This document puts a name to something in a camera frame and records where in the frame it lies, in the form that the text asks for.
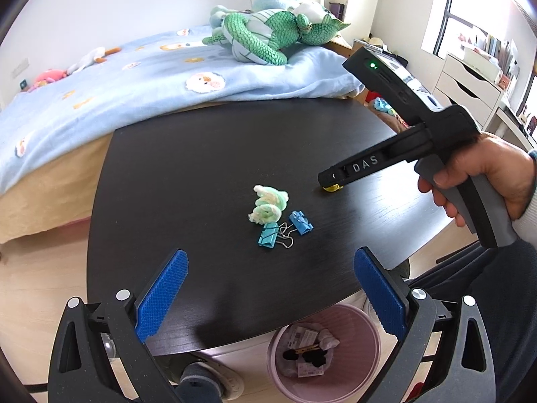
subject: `blue gripper pad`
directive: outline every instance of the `blue gripper pad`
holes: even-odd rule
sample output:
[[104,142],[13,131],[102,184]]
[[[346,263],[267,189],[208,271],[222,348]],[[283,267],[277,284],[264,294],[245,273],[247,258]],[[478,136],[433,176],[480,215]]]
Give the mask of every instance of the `blue gripper pad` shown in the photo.
[[386,333],[396,336],[399,341],[403,340],[407,333],[404,305],[371,260],[369,253],[362,248],[354,255],[354,274],[377,312]]
[[155,335],[189,272],[189,259],[177,250],[136,308],[136,334],[145,343]]

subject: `sleeve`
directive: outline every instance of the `sleeve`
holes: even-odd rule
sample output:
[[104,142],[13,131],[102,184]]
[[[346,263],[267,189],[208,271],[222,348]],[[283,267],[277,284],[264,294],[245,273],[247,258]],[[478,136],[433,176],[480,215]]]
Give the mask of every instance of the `sleeve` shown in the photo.
[[[537,151],[530,151],[530,156],[537,161]],[[530,204],[524,214],[513,221],[513,229],[521,239],[537,249],[537,189],[534,190]]]

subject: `pink plush toy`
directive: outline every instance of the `pink plush toy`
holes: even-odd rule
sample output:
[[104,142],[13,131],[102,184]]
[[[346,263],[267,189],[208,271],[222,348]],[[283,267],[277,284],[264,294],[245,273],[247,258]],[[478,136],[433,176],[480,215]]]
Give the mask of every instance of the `pink plush toy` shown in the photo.
[[34,84],[28,89],[28,92],[35,91],[41,86],[48,85],[49,83],[57,82],[67,76],[67,72],[63,70],[48,70],[42,72],[36,77]]

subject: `wall outlet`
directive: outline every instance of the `wall outlet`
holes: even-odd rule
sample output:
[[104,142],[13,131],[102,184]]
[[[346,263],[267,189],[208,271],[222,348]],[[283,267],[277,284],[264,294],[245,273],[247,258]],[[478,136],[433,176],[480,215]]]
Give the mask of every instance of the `wall outlet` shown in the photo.
[[11,71],[11,78],[16,79],[20,75],[20,73],[22,73],[29,66],[30,66],[30,61],[28,60],[27,57],[25,57],[24,60],[21,63],[19,63],[17,67],[13,69],[13,71]]

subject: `blue blanket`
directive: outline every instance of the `blue blanket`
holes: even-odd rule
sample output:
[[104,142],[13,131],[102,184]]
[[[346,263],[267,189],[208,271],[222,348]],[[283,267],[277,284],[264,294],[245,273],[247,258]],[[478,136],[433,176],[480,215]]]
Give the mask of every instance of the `blue blanket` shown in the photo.
[[123,45],[95,64],[30,93],[0,112],[0,195],[46,163],[117,128],[208,101],[337,97],[363,85],[345,60],[296,45],[286,66],[239,63],[205,47],[208,26]]

